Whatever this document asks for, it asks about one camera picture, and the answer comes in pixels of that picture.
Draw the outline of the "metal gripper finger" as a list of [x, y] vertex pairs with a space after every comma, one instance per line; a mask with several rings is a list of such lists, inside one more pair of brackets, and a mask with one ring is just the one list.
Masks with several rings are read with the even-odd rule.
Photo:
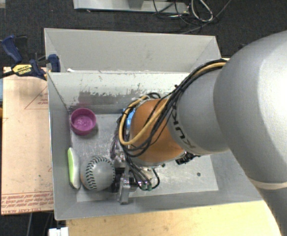
[[118, 201], [121, 205], [128, 204], [129, 193], [131, 185], [128, 177], [122, 177], [120, 179], [119, 191], [118, 191]]
[[116, 168], [125, 168], [126, 167], [126, 160], [124, 151], [119, 150], [115, 153], [115, 167]]

